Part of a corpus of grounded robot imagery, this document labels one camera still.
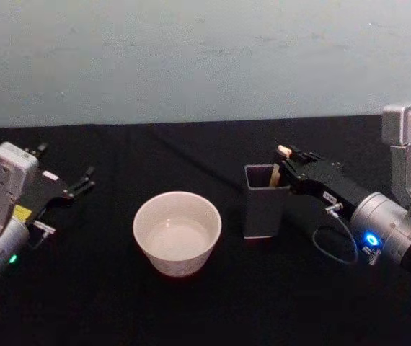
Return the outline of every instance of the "white wall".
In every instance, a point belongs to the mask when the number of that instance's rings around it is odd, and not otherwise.
[[[411,1],[0,0],[0,126],[411,101]]]

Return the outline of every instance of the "green led light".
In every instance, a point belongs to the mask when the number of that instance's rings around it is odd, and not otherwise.
[[[10,257],[9,263],[12,265],[17,261],[17,258],[18,256],[14,254],[12,257]]]

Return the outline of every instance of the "gray cable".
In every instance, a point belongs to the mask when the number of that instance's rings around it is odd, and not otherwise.
[[[353,237],[353,235],[351,234],[350,229],[348,228],[348,226],[345,224],[345,222],[342,221],[342,219],[339,217],[339,215],[334,212],[334,211],[329,211],[328,212],[329,215],[331,215],[333,218],[336,218],[338,220],[338,222],[340,222],[340,224],[343,226],[343,229],[345,229],[345,233],[347,234],[348,238],[350,238],[351,243],[353,244],[353,254],[354,254],[354,258],[351,261],[345,261],[344,259],[341,259],[333,254],[331,254],[330,252],[324,250],[323,248],[320,247],[320,245],[318,245],[318,243],[316,242],[316,235],[319,231],[319,228],[317,228],[316,230],[314,230],[313,235],[311,236],[311,240],[313,241],[313,245],[314,247],[316,247],[320,252],[322,252],[323,254],[325,254],[326,256],[332,258],[333,260],[340,262],[344,265],[354,265],[357,261],[358,261],[358,245],[356,245],[356,241],[355,238]]]

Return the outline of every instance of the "blue led light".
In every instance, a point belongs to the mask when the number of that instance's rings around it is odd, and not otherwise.
[[[364,237],[366,238],[366,241],[373,247],[376,247],[377,245],[379,245],[379,239],[376,236],[374,236],[372,233],[366,233]]]

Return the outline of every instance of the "black table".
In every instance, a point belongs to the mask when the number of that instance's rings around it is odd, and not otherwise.
[[[320,254],[308,236],[328,221],[315,201],[294,198],[278,237],[242,238],[243,166],[270,162],[279,143],[391,196],[379,116],[0,129],[2,141],[47,141],[42,167],[72,182],[93,164],[97,187],[51,210],[56,236],[0,280],[0,345],[411,345],[411,274]],[[191,278],[160,275],[132,235],[141,204],[170,190],[208,198],[223,221]]]

